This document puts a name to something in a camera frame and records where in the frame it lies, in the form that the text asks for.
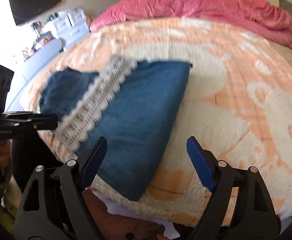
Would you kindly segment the left hand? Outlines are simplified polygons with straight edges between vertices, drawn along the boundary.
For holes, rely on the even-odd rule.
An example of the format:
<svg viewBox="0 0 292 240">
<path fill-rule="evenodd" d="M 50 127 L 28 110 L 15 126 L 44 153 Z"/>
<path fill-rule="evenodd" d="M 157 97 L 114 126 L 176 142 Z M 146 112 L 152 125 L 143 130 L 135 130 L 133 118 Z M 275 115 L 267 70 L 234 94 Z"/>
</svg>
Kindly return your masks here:
<svg viewBox="0 0 292 240">
<path fill-rule="evenodd" d="M 3 145 L 0 145 L 0 168 L 6 168 L 10 162 L 11 141 L 6 140 Z"/>
</svg>

